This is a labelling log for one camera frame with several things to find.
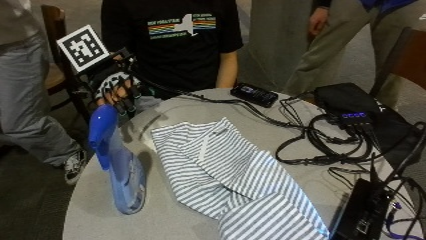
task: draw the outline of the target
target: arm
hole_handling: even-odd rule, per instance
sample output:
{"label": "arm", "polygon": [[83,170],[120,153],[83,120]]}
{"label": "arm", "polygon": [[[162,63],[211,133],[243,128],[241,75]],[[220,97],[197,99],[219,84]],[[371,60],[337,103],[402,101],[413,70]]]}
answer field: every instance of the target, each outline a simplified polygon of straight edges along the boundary
{"label": "arm", "polygon": [[239,62],[237,51],[221,53],[221,63],[217,73],[217,88],[232,88],[237,80]]}
{"label": "arm", "polygon": [[309,19],[309,34],[317,36],[323,31],[329,18],[329,7],[332,0],[320,0],[319,7]]}

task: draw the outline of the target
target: jeans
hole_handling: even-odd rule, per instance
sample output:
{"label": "jeans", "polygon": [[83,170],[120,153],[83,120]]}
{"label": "jeans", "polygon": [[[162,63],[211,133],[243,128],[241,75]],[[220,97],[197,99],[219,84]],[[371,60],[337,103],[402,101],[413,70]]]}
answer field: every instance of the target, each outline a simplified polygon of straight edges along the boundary
{"label": "jeans", "polygon": [[42,34],[0,46],[0,142],[19,145],[42,162],[58,166],[80,146],[48,116],[48,67]]}

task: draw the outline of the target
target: hand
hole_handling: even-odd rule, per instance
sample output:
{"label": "hand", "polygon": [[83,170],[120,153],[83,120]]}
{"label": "hand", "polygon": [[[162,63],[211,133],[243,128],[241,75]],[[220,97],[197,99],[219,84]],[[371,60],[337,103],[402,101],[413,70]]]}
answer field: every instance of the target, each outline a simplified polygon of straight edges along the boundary
{"label": "hand", "polygon": [[319,7],[309,19],[309,34],[317,36],[323,31],[329,18],[329,9]]}
{"label": "hand", "polygon": [[111,104],[116,107],[119,113],[135,111],[135,105],[131,98],[139,98],[140,81],[124,72],[118,72],[108,76],[96,91],[98,105]]}

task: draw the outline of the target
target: sneaker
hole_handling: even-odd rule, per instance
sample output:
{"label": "sneaker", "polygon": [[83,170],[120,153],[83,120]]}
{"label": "sneaker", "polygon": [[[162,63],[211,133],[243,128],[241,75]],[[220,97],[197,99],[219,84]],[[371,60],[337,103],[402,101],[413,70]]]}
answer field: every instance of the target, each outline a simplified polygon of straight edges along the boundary
{"label": "sneaker", "polygon": [[88,163],[87,153],[84,150],[80,150],[66,161],[64,170],[66,170],[66,182],[68,185],[75,185],[78,183],[87,163]]}

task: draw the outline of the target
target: blue plastic bottle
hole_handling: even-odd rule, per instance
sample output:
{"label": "blue plastic bottle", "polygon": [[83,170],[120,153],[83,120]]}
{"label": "blue plastic bottle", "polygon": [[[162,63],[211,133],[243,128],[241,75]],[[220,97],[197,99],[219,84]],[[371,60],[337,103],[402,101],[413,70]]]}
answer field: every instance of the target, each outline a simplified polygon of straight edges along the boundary
{"label": "blue plastic bottle", "polygon": [[118,117],[112,105],[96,109],[91,117],[90,145],[103,170],[110,170],[116,207],[122,213],[134,214],[144,206],[147,179],[140,160],[123,145]]}

